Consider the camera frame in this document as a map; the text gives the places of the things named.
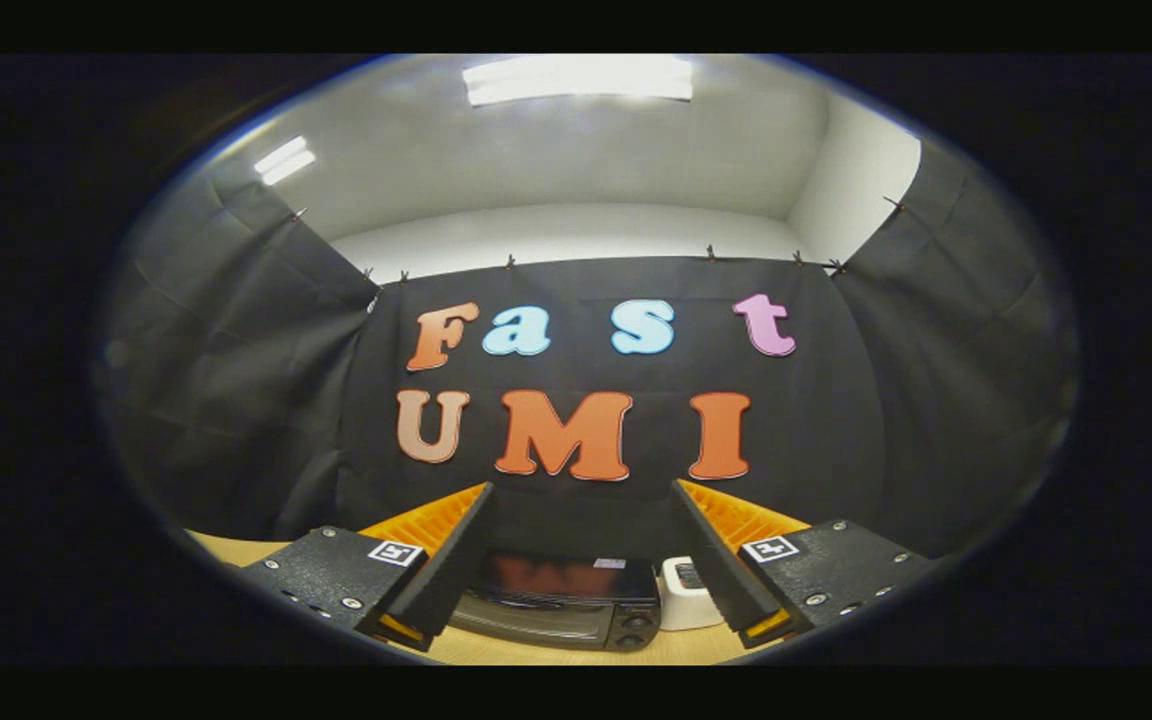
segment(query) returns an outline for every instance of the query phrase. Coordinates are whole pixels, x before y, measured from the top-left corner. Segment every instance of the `wooden table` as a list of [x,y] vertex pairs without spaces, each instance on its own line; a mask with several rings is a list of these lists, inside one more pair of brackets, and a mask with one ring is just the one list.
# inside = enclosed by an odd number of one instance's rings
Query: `wooden table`
[[[247,566],[287,547],[287,541],[236,541],[203,533],[189,532],[215,559]],[[402,652],[448,665],[714,665],[751,655],[727,626],[712,626],[695,630],[660,630],[643,650],[634,652],[604,652],[593,650],[562,650],[532,644],[508,642],[468,632],[460,628],[445,628],[429,652],[417,652],[391,643]]]

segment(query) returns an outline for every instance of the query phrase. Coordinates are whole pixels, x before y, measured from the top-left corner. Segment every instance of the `blue letter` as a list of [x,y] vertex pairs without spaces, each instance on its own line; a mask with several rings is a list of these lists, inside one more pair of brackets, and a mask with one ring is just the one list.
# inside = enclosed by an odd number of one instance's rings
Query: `blue letter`
[[622,355],[653,355],[673,342],[673,306],[664,300],[627,300],[612,310],[612,347]]
[[483,339],[483,350],[492,355],[540,355],[550,347],[545,336],[545,325],[550,313],[540,306],[511,306],[492,320],[494,331]]

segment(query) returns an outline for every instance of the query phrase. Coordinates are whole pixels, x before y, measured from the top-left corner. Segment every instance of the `black curtain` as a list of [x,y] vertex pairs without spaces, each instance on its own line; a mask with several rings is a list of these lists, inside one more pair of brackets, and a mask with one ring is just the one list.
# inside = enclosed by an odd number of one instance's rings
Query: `black curtain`
[[[744,316],[732,305],[755,293],[787,306],[782,334],[796,350],[755,350]],[[659,354],[621,355],[611,339],[612,309],[627,300],[664,300],[675,311],[673,341]],[[407,372],[420,327],[416,318],[475,302],[442,367]],[[511,306],[548,311],[547,350],[488,355],[492,320]],[[497,541],[568,556],[664,559],[685,553],[668,511],[669,486],[687,478],[700,447],[691,397],[737,392],[751,406],[741,419],[744,477],[714,488],[804,521],[876,520],[882,478],[882,416],[861,334],[828,275],[814,265],[773,260],[639,258],[471,270],[384,287],[359,343],[346,393],[347,456],[340,520],[351,526],[411,509],[458,488],[492,480],[500,502]],[[438,437],[442,391],[470,393],[460,447],[442,464],[412,460],[397,447],[401,389],[422,389],[422,434]],[[574,479],[570,464],[550,477],[495,470],[511,389],[545,392],[568,420],[591,392],[621,392],[634,406],[623,418],[621,482]]]
[[930,555],[1032,495],[1078,381],[1068,293],[1005,197],[924,141],[902,209],[833,278],[882,401],[876,526]]
[[96,362],[129,479],[205,533],[333,521],[343,382],[376,291],[250,173],[165,192],[109,283]]
[[[738,392],[749,473],[714,488],[795,518],[858,521],[924,555],[964,547],[1033,492],[1075,379],[1074,319],[1037,232],[984,174],[924,142],[887,223],[828,275],[772,260],[518,265],[382,288],[259,183],[200,174],[132,234],[111,287],[97,384],[132,479],[202,532],[293,539],[362,528],[484,480],[495,541],[559,555],[685,552],[668,487],[696,461],[689,401]],[[787,306],[796,350],[755,350],[732,305]],[[675,310],[666,351],[622,355],[611,311]],[[417,316],[475,302],[442,367],[407,372]],[[493,318],[548,311],[540,355],[490,355]],[[397,447],[397,393],[470,393],[456,455]],[[559,419],[591,392],[634,401],[621,482],[500,473],[502,395],[543,391]],[[422,434],[438,432],[431,400]]]

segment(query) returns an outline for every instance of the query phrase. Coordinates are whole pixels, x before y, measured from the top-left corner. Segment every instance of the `fluorescent light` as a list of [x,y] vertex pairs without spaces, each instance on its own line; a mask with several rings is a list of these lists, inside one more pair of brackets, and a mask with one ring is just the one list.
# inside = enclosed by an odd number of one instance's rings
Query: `fluorescent light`
[[672,55],[526,55],[462,73],[470,104],[554,94],[691,100],[691,63]]
[[313,160],[314,152],[310,152],[308,150],[297,152],[296,156],[291,156],[291,158],[282,160],[282,162],[275,165],[273,169],[265,173],[260,179],[265,182],[265,184],[274,184],[275,182],[282,181],[282,179],[289,176],[289,174],[305,167],[305,165],[311,164]]
[[301,150],[305,150],[305,138],[301,136],[293,137],[291,141],[285,142],[279,150],[270,152],[268,156],[265,156],[265,158],[257,162],[256,172],[260,174],[268,173],[274,168],[274,165],[291,158],[291,156],[296,156]]

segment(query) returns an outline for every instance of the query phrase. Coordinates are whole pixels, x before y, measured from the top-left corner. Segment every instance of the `orange letter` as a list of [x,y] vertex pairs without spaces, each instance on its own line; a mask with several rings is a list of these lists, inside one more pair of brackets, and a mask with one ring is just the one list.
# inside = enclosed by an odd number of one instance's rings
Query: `orange letter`
[[473,323],[477,316],[479,306],[467,302],[464,305],[446,306],[416,318],[420,324],[420,336],[416,340],[416,355],[407,362],[407,370],[415,373],[416,370],[431,370],[447,364],[444,342],[448,350],[461,344],[461,334],[465,332],[465,324],[461,319]]
[[420,416],[425,414],[429,393],[422,389],[397,392],[397,447],[408,457],[422,462],[445,462],[456,455],[461,439],[461,409],[470,404],[470,393],[440,392],[438,404],[444,407],[444,423],[438,432],[438,442],[429,445],[420,439]]
[[749,397],[736,392],[711,392],[691,397],[700,414],[700,458],[687,471],[698,480],[738,478],[749,473],[749,462],[740,456],[740,416]]
[[579,460],[573,464],[573,478],[582,480],[623,480],[630,469],[621,462],[621,420],[634,397],[620,392],[593,392],[581,401],[571,420],[563,425],[545,393],[515,389],[500,397],[509,409],[509,437],[503,457],[497,461],[502,473],[530,475],[536,471],[531,446],[558,475],[579,446]]

